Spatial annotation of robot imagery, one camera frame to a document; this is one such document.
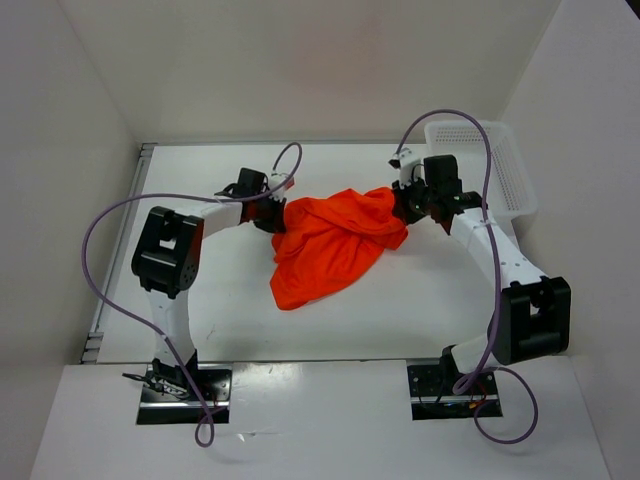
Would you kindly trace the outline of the orange mesh shorts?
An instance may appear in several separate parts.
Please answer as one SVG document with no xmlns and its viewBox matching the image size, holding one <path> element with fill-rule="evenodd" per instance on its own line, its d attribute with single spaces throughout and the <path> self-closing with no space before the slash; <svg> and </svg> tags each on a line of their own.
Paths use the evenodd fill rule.
<svg viewBox="0 0 640 480">
<path fill-rule="evenodd" d="M 408 228 L 393 215 L 394 203 L 392 190 L 380 187 L 288 204 L 286 231 L 272 239 L 276 306 L 291 311 L 333 295 L 359 280 L 385 251 L 398 249 Z"/>
</svg>

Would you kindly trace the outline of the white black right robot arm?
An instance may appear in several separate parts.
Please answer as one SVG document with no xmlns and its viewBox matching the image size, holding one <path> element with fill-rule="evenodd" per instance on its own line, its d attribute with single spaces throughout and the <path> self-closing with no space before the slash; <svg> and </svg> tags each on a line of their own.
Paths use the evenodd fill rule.
<svg viewBox="0 0 640 480">
<path fill-rule="evenodd" d="M 531 263 L 497 224 L 482 194 L 465 191 L 452 155 L 422 158 L 404 148 L 390 165 L 393 214 L 407 225 L 431 218 L 462 245 L 492 284 L 485 334 L 444 349 L 438 370 L 448 392 L 468 390 L 480 373 L 567 350 L 571 288 Z"/>
</svg>

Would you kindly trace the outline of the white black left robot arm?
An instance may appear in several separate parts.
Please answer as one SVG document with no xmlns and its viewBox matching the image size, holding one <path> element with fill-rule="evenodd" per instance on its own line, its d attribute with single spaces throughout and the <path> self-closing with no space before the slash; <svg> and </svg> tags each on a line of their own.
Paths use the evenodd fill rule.
<svg viewBox="0 0 640 480">
<path fill-rule="evenodd" d="M 189 290 L 200 268 L 205 239 L 225 229 L 252 223 L 282 233 L 285 192 L 291 174 L 243 168 L 236 182 L 203 202 L 181 209 L 152 208 L 136 245 L 131 268 L 147 293 L 157 334 L 147 382 L 185 400 L 200 385 L 198 353 L 190 332 Z"/>
</svg>

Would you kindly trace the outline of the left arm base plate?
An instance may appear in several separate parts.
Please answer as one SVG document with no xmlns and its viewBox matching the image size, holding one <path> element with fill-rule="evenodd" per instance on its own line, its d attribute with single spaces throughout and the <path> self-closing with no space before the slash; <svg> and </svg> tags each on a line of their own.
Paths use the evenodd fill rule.
<svg viewBox="0 0 640 480">
<path fill-rule="evenodd" d="M 215 424 L 228 424 L 232 390 L 233 367 L 231 364 L 202 363 L 196 382 L 211 410 Z M 152 379 L 153 371 L 147 366 L 145 375 L 123 376 L 142 383 L 136 418 L 137 425 L 196 425 L 205 417 L 201 402 L 195 393 L 165 381 Z"/>
</svg>

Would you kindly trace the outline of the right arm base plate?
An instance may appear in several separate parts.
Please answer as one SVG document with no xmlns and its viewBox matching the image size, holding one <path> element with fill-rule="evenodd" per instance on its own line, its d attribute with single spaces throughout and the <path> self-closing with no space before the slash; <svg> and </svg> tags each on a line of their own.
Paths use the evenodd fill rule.
<svg viewBox="0 0 640 480">
<path fill-rule="evenodd" d="M 455 395 L 437 359 L 408 362 L 406 370 L 413 421 L 503 416 L 492 374 L 481 374 L 468 391 Z"/>
</svg>

